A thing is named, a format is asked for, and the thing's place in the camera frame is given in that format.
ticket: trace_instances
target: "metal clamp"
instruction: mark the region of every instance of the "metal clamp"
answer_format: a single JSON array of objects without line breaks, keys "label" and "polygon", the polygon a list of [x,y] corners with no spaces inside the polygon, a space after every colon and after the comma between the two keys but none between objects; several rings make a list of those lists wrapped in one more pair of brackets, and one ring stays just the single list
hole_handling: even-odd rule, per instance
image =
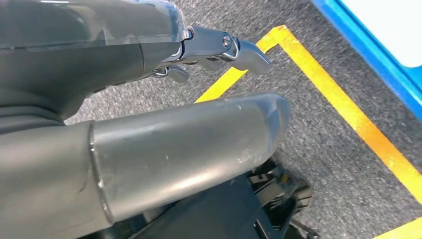
[{"label": "metal clamp", "polygon": [[198,63],[215,71],[221,68],[221,62],[226,62],[238,70],[249,70],[258,75],[270,68],[265,54],[251,42],[199,26],[189,27],[189,33],[190,37],[181,43],[180,50],[164,60],[160,67]]}]

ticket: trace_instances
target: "chrome lever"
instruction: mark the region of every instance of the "chrome lever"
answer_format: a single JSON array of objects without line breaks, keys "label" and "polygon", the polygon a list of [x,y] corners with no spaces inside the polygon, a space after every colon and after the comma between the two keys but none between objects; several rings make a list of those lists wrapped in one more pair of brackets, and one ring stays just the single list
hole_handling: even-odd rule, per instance
[{"label": "chrome lever", "polygon": [[156,69],[151,75],[154,78],[164,78],[167,76],[177,83],[184,83],[189,79],[189,73],[177,65]]},{"label": "chrome lever", "polygon": [[192,26],[189,31],[190,38],[182,42],[181,50],[164,60],[160,67],[198,63],[207,70],[216,71],[221,69],[222,62],[227,62],[238,70],[249,70],[257,75],[270,68],[265,54],[249,41],[199,26]]}]

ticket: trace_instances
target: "transparent plastic cover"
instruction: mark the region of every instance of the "transparent plastic cover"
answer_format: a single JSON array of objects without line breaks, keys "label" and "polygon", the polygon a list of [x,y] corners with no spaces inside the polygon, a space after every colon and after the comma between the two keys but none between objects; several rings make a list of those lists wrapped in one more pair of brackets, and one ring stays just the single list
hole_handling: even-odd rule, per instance
[{"label": "transparent plastic cover", "polygon": [[166,0],[0,0],[0,53],[180,42],[183,13]]}]

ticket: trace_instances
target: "gray carpet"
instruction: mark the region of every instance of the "gray carpet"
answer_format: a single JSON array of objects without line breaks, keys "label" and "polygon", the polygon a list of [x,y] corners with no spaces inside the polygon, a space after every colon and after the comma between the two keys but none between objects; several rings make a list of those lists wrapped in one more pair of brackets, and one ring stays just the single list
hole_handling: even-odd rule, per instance
[{"label": "gray carpet", "polygon": [[[191,24],[227,30],[256,42],[286,24],[378,128],[422,170],[422,126],[350,48],[318,10],[304,0],[176,0]],[[226,95],[276,91],[289,99],[292,120],[280,145],[284,159],[315,190],[299,219],[325,239],[370,239],[422,216],[422,209],[292,60],[276,47],[272,71],[246,74]],[[221,74],[189,67],[178,85],[145,79],[87,99],[67,123],[103,120],[193,103]]]}]

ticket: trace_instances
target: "yellow line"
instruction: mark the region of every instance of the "yellow line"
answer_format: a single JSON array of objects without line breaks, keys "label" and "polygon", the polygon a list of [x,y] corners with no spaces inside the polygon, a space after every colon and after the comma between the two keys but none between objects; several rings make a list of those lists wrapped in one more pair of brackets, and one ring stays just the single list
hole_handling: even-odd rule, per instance
[{"label": "yellow line", "polygon": [[377,236],[374,239],[421,239],[422,238],[422,218],[405,224],[392,231]]},{"label": "yellow line", "polygon": [[366,144],[380,157],[398,180],[422,203],[422,176],[397,150],[365,113],[341,89],[315,58],[285,27],[277,27],[273,38],[299,66],[338,113],[357,132]]},{"label": "yellow line", "polygon": [[[272,37],[274,35],[274,29],[275,28],[273,28],[264,37],[262,37],[261,40],[256,43],[256,46],[264,53],[267,53],[267,51],[269,51],[271,48],[275,47],[278,44],[277,40]],[[236,81],[239,80],[240,77],[246,74],[246,72],[247,70],[239,71],[231,67],[205,93],[203,93],[202,96],[199,97],[195,103],[217,99],[222,94],[224,94],[224,92],[226,92],[228,88],[230,88],[234,83],[236,83]]]},{"label": "yellow line", "polygon": [[[277,44],[284,49],[337,112],[378,155],[381,161],[416,200],[422,204],[422,175],[372,123],[366,114],[284,25],[273,28],[257,43],[257,46],[263,52],[267,52]],[[217,99],[246,72],[230,68],[199,97],[196,103]],[[422,239],[422,218],[380,235],[375,239]]]}]

